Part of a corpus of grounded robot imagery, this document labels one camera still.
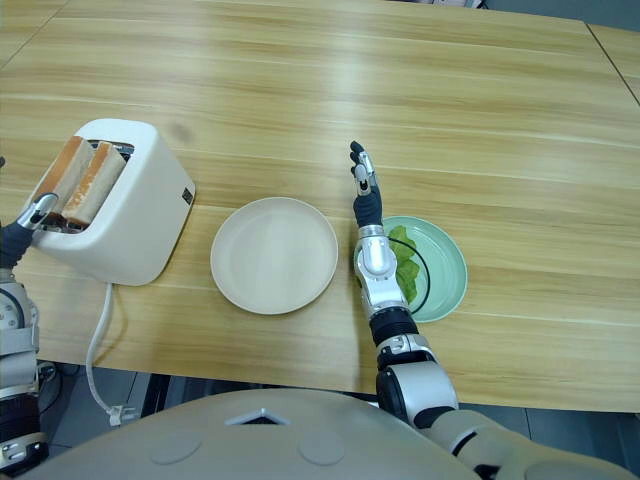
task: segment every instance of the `wire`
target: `wire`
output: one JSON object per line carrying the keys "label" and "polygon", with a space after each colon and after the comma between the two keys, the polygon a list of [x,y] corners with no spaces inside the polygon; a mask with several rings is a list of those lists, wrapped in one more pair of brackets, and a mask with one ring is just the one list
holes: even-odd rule
{"label": "wire", "polygon": [[87,350],[87,359],[84,363],[84,366],[87,371],[87,383],[89,384],[89,390],[91,391],[93,399],[98,405],[100,405],[100,408],[102,408],[105,413],[109,415],[109,424],[112,427],[116,427],[122,425],[122,422],[124,420],[131,420],[135,418],[136,415],[133,413],[135,411],[135,408],[127,407],[125,405],[113,405],[111,407],[107,405],[98,393],[96,382],[93,378],[93,359],[95,358],[98,345],[100,345],[100,341],[104,336],[104,332],[109,325],[109,319],[111,318],[112,299],[113,283],[107,283],[107,291],[104,294],[104,306],[102,307],[102,314],[100,315],[100,320],[98,321],[96,330],[95,332],[93,332],[91,343],[89,343],[89,349]]}
{"label": "wire", "polygon": [[425,273],[425,275],[427,277],[427,291],[424,294],[424,298],[422,299],[422,302],[420,302],[420,305],[418,305],[418,308],[416,308],[415,310],[413,310],[411,312],[412,315],[415,315],[416,313],[418,313],[422,309],[422,307],[424,307],[424,304],[427,303],[427,299],[429,298],[429,293],[431,293],[431,274],[429,273],[429,267],[427,267],[427,262],[424,260],[424,257],[422,255],[420,255],[420,252],[418,250],[416,250],[414,247],[412,247],[411,245],[409,245],[406,242],[403,242],[402,240],[398,240],[398,239],[395,239],[395,238],[389,237],[389,240],[391,240],[392,242],[395,242],[395,243],[399,243],[400,245],[404,245],[409,250],[411,250],[413,253],[418,255],[418,258],[420,259],[420,261],[422,262],[422,265],[424,266],[424,273]]}
{"label": "wire", "polygon": [[40,415],[44,414],[44,412],[46,412],[47,410],[49,410],[51,407],[53,407],[53,405],[60,400],[60,396],[62,395],[62,387],[63,387],[63,380],[62,377],[63,375],[59,374],[56,375],[60,380],[58,381],[58,393],[56,393],[56,396],[54,397],[54,399],[49,402],[49,405],[47,405],[45,408],[43,408],[42,410],[40,410]]}
{"label": "wire", "polygon": [[91,395],[93,396],[93,399],[96,401],[96,403],[100,405],[100,407],[107,413],[110,413],[111,407],[107,405],[104,400],[102,400],[102,397],[96,389],[96,382],[93,379],[93,359],[95,357],[96,350],[98,349],[98,345],[100,344],[104,332],[109,324],[109,318],[111,317],[112,298],[113,283],[107,283],[107,291],[104,295],[104,306],[102,307],[102,314],[100,315],[98,325],[93,332],[93,337],[91,338],[91,343],[89,344],[89,349],[87,350],[87,359],[84,364],[87,370],[87,382],[89,383],[89,390],[91,390]]}

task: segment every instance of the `plate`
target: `plate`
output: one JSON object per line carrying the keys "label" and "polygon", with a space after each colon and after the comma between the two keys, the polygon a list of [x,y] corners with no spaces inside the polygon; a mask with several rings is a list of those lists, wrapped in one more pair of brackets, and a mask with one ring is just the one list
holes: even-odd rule
{"label": "plate", "polygon": [[329,221],[308,203],[270,197],[236,210],[211,247],[218,289],[240,308],[276,315],[315,300],[338,263]]}
{"label": "plate", "polygon": [[[431,288],[424,306],[413,315],[416,322],[433,322],[453,312],[467,291],[467,265],[456,242],[433,223],[416,217],[389,217],[382,222],[388,235],[398,225],[407,228],[407,236],[416,242],[416,250],[429,268]],[[422,262],[414,255],[412,260],[420,265],[416,279],[418,294],[409,307],[420,306],[427,290],[427,276]]]}

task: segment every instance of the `black cable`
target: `black cable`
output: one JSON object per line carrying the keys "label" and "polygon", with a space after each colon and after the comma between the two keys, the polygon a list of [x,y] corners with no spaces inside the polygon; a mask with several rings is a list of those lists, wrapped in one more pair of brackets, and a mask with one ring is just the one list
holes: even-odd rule
{"label": "black cable", "polygon": [[56,371],[58,373],[58,378],[60,378],[60,380],[58,381],[58,393],[56,393],[55,398],[49,403],[49,405],[47,405],[45,408],[43,408],[40,411],[40,415],[44,414],[44,412],[46,412],[47,410],[49,410],[51,407],[53,407],[53,405],[60,400],[60,396],[62,395],[62,387],[63,387],[63,379],[62,377],[64,376],[62,374],[62,372],[58,369],[58,367],[56,366]]}
{"label": "black cable", "polygon": [[420,305],[418,305],[418,308],[416,308],[414,311],[411,312],[412,315],[415,315],[420,311],[422,307],[424,307],[424,304],[427,303],[427,298],[429,298],[429,293],[431,292],[431,274],[429,273],[429,267],[427,267],[427,262],[424,260],[424,257],[420,255],[420,252],[417,251],[415,248],[413,248],[411,245],[409,245],[406,242],[403,242],[402,240],[398,240],[396,238],[389,237],[389,240],[395,243],[399,243],[400,245],[404,245],[413,253],[418,255],[418,258],[420,259],[420,261],[422,262],[422,265],[424,266],[424,272],[427,275],[427,291],[424,294],[424,298],[422,299],[422,302],[420,302]]}

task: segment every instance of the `green plate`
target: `green plate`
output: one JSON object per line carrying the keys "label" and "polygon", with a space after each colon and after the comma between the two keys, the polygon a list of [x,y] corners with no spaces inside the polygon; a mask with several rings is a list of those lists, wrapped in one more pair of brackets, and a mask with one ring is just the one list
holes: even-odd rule
{"label": "green plate", "polygon": [[[407,229],[407,236],[416,242],[416,250],[429,267],[431,289],[424,306],[413,315],[416,322],[434,322],[453,312],[467,291],[467,265],[456,242],[433,223],[416,217],[388,217],[382,222],[388,235],[398,225]],[[420,306],[427,290],[427,276],[424,266],[414,255],[411,258],[420,265],[416,279],[418,294],[411,302],[411,310]]]}

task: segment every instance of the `white toaster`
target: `white toaster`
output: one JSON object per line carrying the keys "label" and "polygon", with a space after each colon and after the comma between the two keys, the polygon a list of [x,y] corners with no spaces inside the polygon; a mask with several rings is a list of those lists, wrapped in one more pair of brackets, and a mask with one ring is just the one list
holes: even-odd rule
{"label": "white toaster", "polygon": [[104,282],[153,281],[193,204],[193,180],[148,123],[101,118],[75,135],[116,144],[126,152],[127,164],[88,228],[78,233],[39,230],[33,245]]}

